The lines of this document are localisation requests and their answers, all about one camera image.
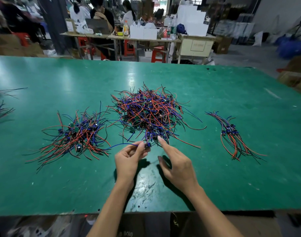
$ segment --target paper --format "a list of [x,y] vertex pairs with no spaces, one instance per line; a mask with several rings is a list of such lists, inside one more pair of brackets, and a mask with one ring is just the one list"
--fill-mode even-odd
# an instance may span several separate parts
[[66,21],[66,25],[67,25],[67,30],[68,31],[74,31],[74,27],[71,21]]

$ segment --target floor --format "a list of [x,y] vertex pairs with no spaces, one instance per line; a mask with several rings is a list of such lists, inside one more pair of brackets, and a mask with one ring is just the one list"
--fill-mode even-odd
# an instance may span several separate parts
[[[280,58],[275,52],[276,46],[263,44],[262,47],[231,45],[228,54],[212,54],[212,59],[216,65],[225,66],[250,66],[258,68],[269,76],[277,79],[279,73],[278,68],[286,67],[289,60]],[[139,53],[140,62],[151,62],[150,57],[145,57],[144,50]],[[94,60],[100,60],[100,57],[94,56]],[[123,61],[135,61],[134,56],[127,56],[122,58]],[[195,63],[201,64],[202,59],[194,59]]]

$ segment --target bottle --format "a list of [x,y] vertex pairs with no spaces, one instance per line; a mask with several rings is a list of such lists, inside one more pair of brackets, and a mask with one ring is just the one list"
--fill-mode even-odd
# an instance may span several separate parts
[[177,17],[175,16],[174,19],[172,19],[172,22],[171,22],[170,37],[171,37],[171,39],[175,40],[176,36],[177,36]]
[[167,27],[167,38],[170,38],[170,32],[171,32],[171,22],[168,23],[168,27]]
[[130,27],[127,24],[127,21],[125,21],[125,23],[123,25],[123,35],[128,36],[129,34],[130,34]]

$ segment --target wall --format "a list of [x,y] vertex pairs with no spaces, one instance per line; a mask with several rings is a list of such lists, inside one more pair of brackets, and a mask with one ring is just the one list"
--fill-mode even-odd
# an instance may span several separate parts
[[301,0],[261,0],[254,17],[253,31],[274,31],[273,22],[277,15],[278,31],[286,31],[301,16]]
[[[207,3],[212,3],[214,0],[207,0]],[[232,3],[233,5],[237,4],[246,4],[248,7],[251,4],[251,0],[226,0],[226,3]]]

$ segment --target bag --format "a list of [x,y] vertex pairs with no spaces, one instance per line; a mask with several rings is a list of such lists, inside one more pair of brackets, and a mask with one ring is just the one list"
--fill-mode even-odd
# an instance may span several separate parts
[[177,26],[177,33],[188,35],[186,30],[185,30],[185,26],[181,23],[178,24],[178,26]]

